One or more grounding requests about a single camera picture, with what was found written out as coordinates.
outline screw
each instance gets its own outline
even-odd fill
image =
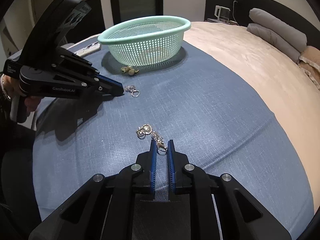
[[[224,181],[230,181],[232,179],[231,175],[230,174],[223,174],[222,175],[222,179]]]
[[[184,166],[184,168],[187,171],[193,171],[195,169],[195,167],[192,164],[187,164],[186,166]]]
[[[93,180],[95,182],[102,181],[103,180],[103,176],[101,174],[96,174],[96,175],[93,176]]]
[[[141,166],[139,164],[134,164],[131,166],[131,170],[133,171],[138,171],[141,169]]]

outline chain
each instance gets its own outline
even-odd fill
[[[136,133],[140,139],[151,134],[151,138],[156,141],[158,150],[161,152],[167,152],[167,147],[164,145],[163,137],[161,137],[156,131],[153,131],[150,124],[144,124],[142,127],[139,127]]]

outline gray pillow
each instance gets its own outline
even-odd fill
[[[307,46],[307,36],[297,29],[287,25],[283,21],[269,14],[268,12],[253,8],[249,12],[249,17],[255,23],[278,33],[284,40],[302,52]]]
[[[290,59],[292,59],[294,63],[299,63],[299,51],[297,51],[294,47],[287,43],[273,30],[267,29],[256,23],[250,23],[248,25],[247,31],[262,38],[266,42],[279,49],[279,51],[286,54]]]

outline pillow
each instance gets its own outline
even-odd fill
[[[320,73],[308,63],[301,61],[299,67],[309,76],[312,82],[320,90]]]
[[[299,51],[292,47],[288,42],[286,42],[273,30],[267,29],[256,23],[250,23],[247,27],[247,31],[262,38],[266,42],[270,43],[272,46],[279,49],[279,51],[286,54],[290,59],[292,59],[294,63],[299,63]]]
[[[300,60],[309,65],[313,66],[316,70],[320,72],[320,50],[307,46],[305,50],[300,55]]]
[[[283,21],[267,13],[264,10],[253,8],[249,12],[249,17],[255,23],[278,33],[284,40],[302,52],[307,46],[307,36],[297,29],[287,25]]]

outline green plastic basket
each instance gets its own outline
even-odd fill
[[[150,16],[119,23],[100,34],[98,42],[122,64],[145,66],[177,54],[190,21],[175,16]]]

